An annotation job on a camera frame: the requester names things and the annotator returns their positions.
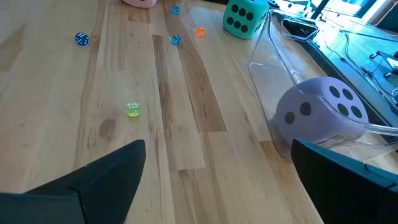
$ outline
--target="small blue die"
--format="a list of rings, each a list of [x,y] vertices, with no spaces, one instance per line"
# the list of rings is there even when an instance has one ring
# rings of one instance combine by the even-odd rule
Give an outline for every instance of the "small blue die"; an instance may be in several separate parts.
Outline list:
[[[174,35],[172,37],[172,44],[180,45],[180,42],[181,42],[181,37],[179,35]]]
[[[77,33],[75,36],[75,41],[76,44],[84,46],[88,44],[88,35],[82,32]]]
[[[179,6],[173,6],[172,7],[172,14],[179,14],[179,13],[180,13]]]

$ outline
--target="orange die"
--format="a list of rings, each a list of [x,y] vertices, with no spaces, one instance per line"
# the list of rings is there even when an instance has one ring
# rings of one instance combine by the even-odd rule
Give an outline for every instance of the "orange die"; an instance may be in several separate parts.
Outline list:
[[[197,37],[204,37],[205,36],[205,28],[198,27],[197,28]]]

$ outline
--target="die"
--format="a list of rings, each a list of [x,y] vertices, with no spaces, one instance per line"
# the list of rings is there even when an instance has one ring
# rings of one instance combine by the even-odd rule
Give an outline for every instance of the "die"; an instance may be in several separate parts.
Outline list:
[[[251,39],[263,25],[268,9],[264,0],[229,0],[223,17],[224,29],[236,37]]]
[[[156,0],[123,0],[125,3],[141,8],[152,7],[156,4]]]
[[[197,28],[197,37],[204,37],[205,36],[205,28],[198,27]]]
[[[139,104],[131,102],[127,104],[127,116],[138,116],[139,115]]]
[[[180,13],[180,7],[179,6],[173,6],[172,7],[172,14],[179,14]]]
[[[172,37],[172,44],[178,46],[180,45],[180,42],[181,42],[181,37],[179,35],[174,35]]]
[[[318,77],[305,80],[283,94],[275,121],[288,144],[293,139],[323,144],[331,139],[357,136],[368,123],[368,114],[347,84],[332,77]]]
[[[87,34],[80,32],[80,33],[76,34],[75,41],[76,41],[76,44],[84,46],[84,45],[88,44],[89,38],[88,38]]]

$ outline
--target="wooden table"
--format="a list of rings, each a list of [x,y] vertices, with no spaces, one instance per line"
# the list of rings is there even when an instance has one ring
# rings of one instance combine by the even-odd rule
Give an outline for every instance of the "wooden table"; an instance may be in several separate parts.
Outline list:
[[[223,30],[224,7],[2,2],[0,191],[25,192],[144,139],[126,223],[321,223],[269,136],[247,69],[257,38]],[[90,45],[77,45],[77,32]]]

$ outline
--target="clear plastic container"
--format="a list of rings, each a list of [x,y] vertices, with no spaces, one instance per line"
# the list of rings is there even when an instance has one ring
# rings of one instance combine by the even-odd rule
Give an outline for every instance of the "clear plastic container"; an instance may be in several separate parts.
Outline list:
[[[393,98],[387,92],[381,90],[383,86],[377,85],[374,81],[375,77],[367,77],[360,68],[362,65],[358,65],[355,61],[356,57],[361,54],[368,54],[368,52],[361,53],[359,52],[360,49],[356,49],[354,44],[348,44],[348,46],[346,44],[347,39],[352,41],[359,37],[367,38],[369,41],[382,42],[381,45],[385,45],[387,51],[388,45],[386,44],[391,45],[391,43],[396,44],[398,42],[396,37],[388,34],[380,32],[374,35],[375,30],[377,29],[359,23],[352,23],[349,27],[343,28],[341,26],[333,26],[331,23],[297,17],[278,10],[269,11],[268,18],[254,49],[249,71],[264,108],[272,139],[283,157],[290,159],[290,145],[280,134],[278,124],[275,121],[275,113],[279,100],[291,88],[297,88],[298,91],[309,97],[316,97],[338,119],[358,127],[358,131],[350,135],[313,143],[363,162],[398,150],[397,128],[355,121],[341,114],[322,95],[309,93],[298,85],[310,78],[333,77],[333,74],[328,72],[331,71],[330,69],[324,69],[325,64],[328,63],[329,67],[335,68],[334,72],[338,72],[340,67],[336,68],[336,65],[331,63],[331,58],[339,58],[347,69],[353,71],[350,75],[359,80],[356,82],[362,82],[361,85],[368,85],[366,91],[369,92],[370,90],[373,97],[379,97],[382,99],[381,101],[384,100],[382,102],[383,106],[391,107],[391,110],[388,111],[390,116],[397,116],[394,114],[394,110],[398,108],[396,108]],[[321,55],[321,57],[314,58],[314,52]],[[366,96],[355,88],[356,83],[352,82],[350,77],[345,80],[345,83],[362,100],[366,99]],[[303,128],[311,128],[316,125],[308,124],[309,127]]]

